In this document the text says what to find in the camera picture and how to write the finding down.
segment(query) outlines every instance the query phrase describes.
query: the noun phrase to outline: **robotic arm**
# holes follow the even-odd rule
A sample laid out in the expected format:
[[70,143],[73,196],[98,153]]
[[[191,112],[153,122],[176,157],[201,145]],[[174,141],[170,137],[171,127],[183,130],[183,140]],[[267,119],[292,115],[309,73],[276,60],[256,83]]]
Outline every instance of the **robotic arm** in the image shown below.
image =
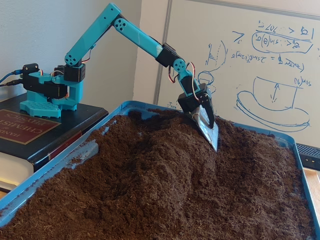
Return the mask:
[[[211,100],[210,89],[203,83],[198,85],[195,80],[195,68],[192,63],[186,62],[177,55],[176,51],[164,43],[161,45],[126,20],[121,15],[121,10],[110,3],[88,30],[81,36],[72,49],[66,54],[65,65],[59,65],[51,74],[39,71],[39,66],[25,65],[22,69],[22,83],[27,90],[27,101],[21,102],[20,108],[32,116],[60,117],[61,110],[76,110],[83,94],[83,79],[85,78],[86,65],[82,58],[91,51],[97,41],[111,28],[114,27],[120,34],[131,40],[134,44],[152,55],[162,66],[169,67],[177,73],[177,79],[183,92],[178,102],[182,110],[190,114],[202,106],[209,118],[212,129],[215,116]],[[189,64],[193,71],[187,70]]]

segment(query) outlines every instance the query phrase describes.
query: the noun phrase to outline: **black cable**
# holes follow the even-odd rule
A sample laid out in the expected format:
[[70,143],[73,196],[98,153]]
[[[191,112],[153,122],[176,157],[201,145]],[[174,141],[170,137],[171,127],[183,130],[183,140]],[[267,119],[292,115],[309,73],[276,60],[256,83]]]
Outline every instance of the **black cable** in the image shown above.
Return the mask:
[[9,82],[7,82],[5,84],[0,84],[0,87],[14,86],[14,85],[22,84],[22,83],[23,83],[22,79],[16,79],[16,80],[9,81]]

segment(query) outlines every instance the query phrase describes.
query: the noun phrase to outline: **soil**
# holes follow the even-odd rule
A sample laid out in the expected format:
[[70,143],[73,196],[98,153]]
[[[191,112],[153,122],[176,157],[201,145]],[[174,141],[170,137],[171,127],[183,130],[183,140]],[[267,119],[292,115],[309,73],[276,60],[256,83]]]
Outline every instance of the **soil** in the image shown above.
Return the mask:
[[1,240],[305,240],[302,173],[273,136],[217,119],[218,153],[195,124],[161,111],[116,116],[99,153],[38,188]]

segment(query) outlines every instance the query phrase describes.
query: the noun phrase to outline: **white wall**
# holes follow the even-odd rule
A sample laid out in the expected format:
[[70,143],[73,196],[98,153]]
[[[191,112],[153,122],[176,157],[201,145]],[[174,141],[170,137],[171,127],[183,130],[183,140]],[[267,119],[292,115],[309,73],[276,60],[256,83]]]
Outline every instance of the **white wall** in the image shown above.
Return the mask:
[[[24,64],[46,73],[65,64],[65,54],[111,2],[109,0],[0,0],[0,78]],[[139,25],[141,0],[113,0]],[[82,103],[112,111],[132,100],[137,47],[114,29],[92,50]],[[0,101],[24,93],[21,85],[0,88]]]
[[[223,2],[320,16],[319,0],[228,0]],[[163,40],[167,7],[168,0],[142,0],[140,27],[159,42]],[[134,100],[154,103],[158,67],[159,64],[154,58],[138,49],[133,91]]]

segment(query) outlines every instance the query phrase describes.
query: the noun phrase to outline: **cable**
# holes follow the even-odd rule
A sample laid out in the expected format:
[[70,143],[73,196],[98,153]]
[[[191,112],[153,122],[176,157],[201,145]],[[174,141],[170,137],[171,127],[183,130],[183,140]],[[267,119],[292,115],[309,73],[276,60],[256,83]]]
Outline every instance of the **cable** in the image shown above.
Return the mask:
[[169,70],[168,70],[168,77],[171,83],[175,83],[176,82],[176,78],[172,79],[171,78],[171,66],[169,66]]
[[90,58],[91,58],[91,50],[92,50],[92,49],[90,49],[89,58],[86,59],[86,60],[83,60],[83,61],[81,62],[82,64],[85,64],[85,63],[89,62],[89,60],[90,60]]
[[4,87],[4,86],[14,86],[14,85],[18,85],[18,84],[22,84],[23,83],[23,79],[16,79],[16,80],[12,80],[9,81],[5,84],[0,84],[0,87]]
[[193,97],[195,98],[195,100],[197,100],[198,102],[200,102],[199,98],[197,98],[196,93],[195,93],[195,88],[194,88],[194,81],[195,81],[195,75],[196,75],[196,68],[195,65],[192,62],[188,62],[188,64],[186,65],[185,69],[187,69],[187,67],[189,66],[189,64],[191,64],[192,66],[192,93],[193,93]]
[[54,73],[61,73],[62,75],[64,75],[64,73],[63,73],[62,71],[60,71],[60,70],[55,70],[55,71],[53,71],[52,73],[50,73],[51,77],[54,76]]
[[176,78],[179,76],[179,74],[175,75],[173,81],[176,82]]
[[6,80],[7,77],[13,75],[13,72],[8,73],[7,75],[5,75],[1,80],[0,83],[2,83],[4,80]]
[[6,80],[7,77],[11,76],[11,75],[19,75],[22,74],[22,70],[18,69],[18,70],[14,70],[13,72],[8,73],[7,75],[5,75],[1,80],[0,83],[2,83],[4,80]]

